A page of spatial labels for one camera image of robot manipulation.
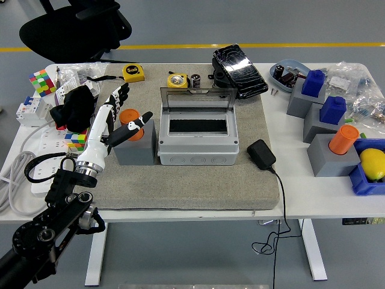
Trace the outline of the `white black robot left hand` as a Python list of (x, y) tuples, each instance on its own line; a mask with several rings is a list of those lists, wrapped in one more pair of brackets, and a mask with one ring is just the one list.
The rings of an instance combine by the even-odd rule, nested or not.
[(128, 98), (128, 93), (129, 84), (125, 83), (115, 89), (100, 106), (91, 126), (85, 150), (76, 160), (76, 172), (90, 176), (103, 172), (105, 158), (109, 155), (111, 148), (137, 134), (153, 116), (153, 113), (148, 111), (114, 129), (114, 122), (120, 107)]

